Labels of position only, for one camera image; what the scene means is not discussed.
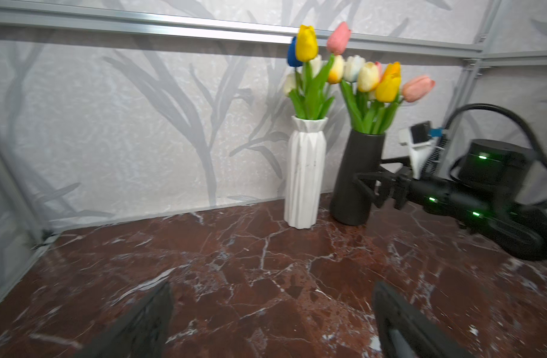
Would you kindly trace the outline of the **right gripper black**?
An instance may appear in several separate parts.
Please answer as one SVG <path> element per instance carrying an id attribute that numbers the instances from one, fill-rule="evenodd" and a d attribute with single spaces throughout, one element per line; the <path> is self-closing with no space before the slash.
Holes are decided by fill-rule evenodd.
<path id="1" fill-rule="evenodd" d="M 433 215 L 461 215 L 452 200 L 455 183 L 437 177 L 414 179 L 409 156 L 381 160 L 381 165 L 400 163 L 402 167 L 395 175 L 390 171 L 355 173 L 352 182 L 366 195 L 372 204 L 381 208 L 391 196 L 394 207 L 401 210 L 408 202 L 419 204 Z"/>

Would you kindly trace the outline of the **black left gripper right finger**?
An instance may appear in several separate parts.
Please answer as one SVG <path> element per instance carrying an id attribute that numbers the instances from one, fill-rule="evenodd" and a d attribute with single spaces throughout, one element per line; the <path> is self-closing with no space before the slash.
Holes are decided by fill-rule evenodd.
<path id="1" fill-rule="evenodd" d="M 384 357 L 473 356 L 387 283 L 376 283 L 372 304 Z"/>

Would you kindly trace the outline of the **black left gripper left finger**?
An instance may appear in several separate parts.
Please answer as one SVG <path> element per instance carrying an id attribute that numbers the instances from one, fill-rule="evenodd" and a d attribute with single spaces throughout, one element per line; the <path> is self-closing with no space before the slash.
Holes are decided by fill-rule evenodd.
<path id="1" fill-rule="evenodd" d="M 162 357 L 173 313 L 170 284 L 160 283 L 76 357 Z"/>

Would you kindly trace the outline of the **black cylindrical vase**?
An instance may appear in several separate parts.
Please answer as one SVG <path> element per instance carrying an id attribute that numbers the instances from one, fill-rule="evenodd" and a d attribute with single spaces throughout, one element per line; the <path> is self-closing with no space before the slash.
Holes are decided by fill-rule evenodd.
<path id="1" fill-rule="evenodd" d="M 329 207 L 338 222 L 359 226 L 369 219 L 376 181 L 367 174 L 379 169 L 384 144 L 384 134 L 350 132 Z"/>

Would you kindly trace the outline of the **tulip bouquet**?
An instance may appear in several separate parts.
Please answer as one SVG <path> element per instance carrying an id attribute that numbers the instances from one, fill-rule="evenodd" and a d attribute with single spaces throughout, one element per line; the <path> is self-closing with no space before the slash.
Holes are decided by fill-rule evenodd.
<path id="1" fill-rule="evenodd" d="M 363 134 L 385 134 L 404 103 L 413 103 L 428 95 L 435 81 L 422 75 L 402 83 L 401 64 L 388 64 L 381 71 L 379 85 L 370 92 L 358 92 L 357 82 L 339 83 L 352 129 Z"/>

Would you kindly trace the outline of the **white ribbed ceramic vase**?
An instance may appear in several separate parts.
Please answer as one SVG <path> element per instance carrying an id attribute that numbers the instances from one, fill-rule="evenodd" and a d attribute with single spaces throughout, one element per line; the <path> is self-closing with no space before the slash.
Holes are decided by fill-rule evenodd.
<path id="1" fill-rule="evenodd" d="M 296 229 L 309 229 L 317 221 L 326 158 L 324 128 L 327 118 L 292 117 L 294 130 L 288 141 L 288 168 L 284 219 Z"/>

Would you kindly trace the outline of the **white orange tulip flower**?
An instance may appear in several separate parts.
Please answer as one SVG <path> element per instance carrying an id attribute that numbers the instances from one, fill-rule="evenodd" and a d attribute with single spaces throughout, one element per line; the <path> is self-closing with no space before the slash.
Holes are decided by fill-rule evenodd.
<path id="1" fill-rule="evenodd" d="M 381 81 L 382 65 L 377 62 L 367 62 L 358 73 L 358 92 L 370 92 L 376 89 Z"/>

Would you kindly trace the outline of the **bright yellow tulip flower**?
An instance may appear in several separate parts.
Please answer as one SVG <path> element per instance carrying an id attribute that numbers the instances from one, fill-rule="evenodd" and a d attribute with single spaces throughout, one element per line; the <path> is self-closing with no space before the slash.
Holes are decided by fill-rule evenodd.
<path id="1" fill-rule="evenodd" d="M 319 55 L 318 39 L 312 26 L 301 25 L 294 46 L 295 58 L 302 63 L 301 74 L 294 72 L 296 88 L 289 92 L 299 119 L 324 119 L 334 101 L 325 92 L 329 73 L 335 62 L 335 56 L 321 62 L 318 74 L 314 74 L 313 62 Z"/>

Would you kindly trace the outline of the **dark blue tulip flower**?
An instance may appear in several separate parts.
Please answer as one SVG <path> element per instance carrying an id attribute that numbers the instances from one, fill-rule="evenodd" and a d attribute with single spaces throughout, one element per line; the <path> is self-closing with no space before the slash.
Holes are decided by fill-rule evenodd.
<path id="1" fill-rule="evenodd" d="M 302 61 L 297 59 L 296 55 L 297 38 L 293 37 L 290 45 L 288 46 L 287 63 L 289 67 L 299 68 L 303 65 Z"/>

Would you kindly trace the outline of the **white cream tulip flower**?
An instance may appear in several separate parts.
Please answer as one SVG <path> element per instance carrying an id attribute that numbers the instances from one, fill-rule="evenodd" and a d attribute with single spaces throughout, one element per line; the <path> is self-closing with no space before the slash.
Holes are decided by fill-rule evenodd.
<path id="1" fill-rule="evenodd" d="M 283 92 L 284 96 L 289 97 L 291 92 L 296 90 L 296 89 L 297 89 L 296 74 L 294 72 L 289 73 L 286 76 L 285 82 L 282 86 L 282 92 Z"/>

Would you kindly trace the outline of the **pink tulip flower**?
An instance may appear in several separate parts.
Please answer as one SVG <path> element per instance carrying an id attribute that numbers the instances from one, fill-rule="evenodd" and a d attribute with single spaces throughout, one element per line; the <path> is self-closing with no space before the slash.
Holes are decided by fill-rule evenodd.
<path id="1" fill-rule="evenodd" d="M 329 36 L 326 42 L 327 50 L 335 56 L 342 55 L 349 43 L 352 31 L 346 22 L 342 22 Z"/>

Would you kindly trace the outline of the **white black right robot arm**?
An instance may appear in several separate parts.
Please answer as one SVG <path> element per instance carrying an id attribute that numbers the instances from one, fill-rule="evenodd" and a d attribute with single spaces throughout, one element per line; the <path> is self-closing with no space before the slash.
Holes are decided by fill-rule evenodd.
<path id="1" fill-rule="evenodd" d="M 533 149 L 496 140 L 473 140 L 448 179 L 414 179 L 407 159 L 392 173 L 384 168 L 355 173 L 352 181 L 376 207 L 388 198 L 397 210 L 412 202 L 427 213 L 454 218 L 473 234 L 481 234 L 521 260 L 547 260 L 547 200 L 516 201 L 537 160 Z"/>

